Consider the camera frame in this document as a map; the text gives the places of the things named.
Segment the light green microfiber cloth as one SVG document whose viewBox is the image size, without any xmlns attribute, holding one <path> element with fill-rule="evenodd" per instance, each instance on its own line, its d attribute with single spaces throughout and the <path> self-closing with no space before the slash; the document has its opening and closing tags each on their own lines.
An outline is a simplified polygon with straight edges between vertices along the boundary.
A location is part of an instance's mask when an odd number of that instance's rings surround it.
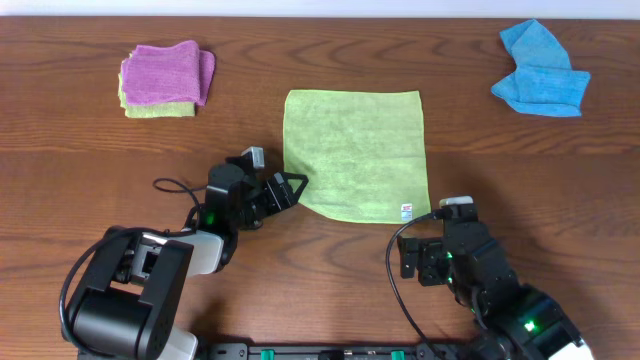
<svg viewBox="0 0 640 360">
<path fill-rule="evenodd" d="M 283 117 L 286 171 L 300 202 L 327 218 L 403 224 L 431 210 L 419 92 L 292 90 Z"/>
</svg>

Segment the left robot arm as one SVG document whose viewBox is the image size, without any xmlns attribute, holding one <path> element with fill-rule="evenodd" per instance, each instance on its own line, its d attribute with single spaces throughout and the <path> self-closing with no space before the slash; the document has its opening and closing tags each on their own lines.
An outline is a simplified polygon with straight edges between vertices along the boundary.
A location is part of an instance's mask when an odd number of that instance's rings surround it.
<svg viewBox="0 0 640 360">
<path fill-rule="evenodd" d="M 66 276 L 63 338 L 83 359 L 194 359 L 198 338 L 175 326 L 185 281 L 222 270 L 241 231 L 298 203 L 308 179 L 234 160 L 214 166 L 179 232 L 113 226 Z"/>
</svg>

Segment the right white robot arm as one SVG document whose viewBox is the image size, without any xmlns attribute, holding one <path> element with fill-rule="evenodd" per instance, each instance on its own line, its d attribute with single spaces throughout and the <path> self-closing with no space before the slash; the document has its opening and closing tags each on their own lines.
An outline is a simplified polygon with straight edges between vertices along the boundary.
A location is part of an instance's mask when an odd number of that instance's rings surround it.
<svg viewBox="0 0 640 360">
<path fill-rule="evenodd" d="M 422 286 L 445 285 L 468 308 L 480 334 L 437 358 L 594 360 L 595 356 L 561 306 L 521 283 L 503 247 L 483 239 L 458 253 L 444 240 L 395 237 L 404 279 Z"/>
</svg>

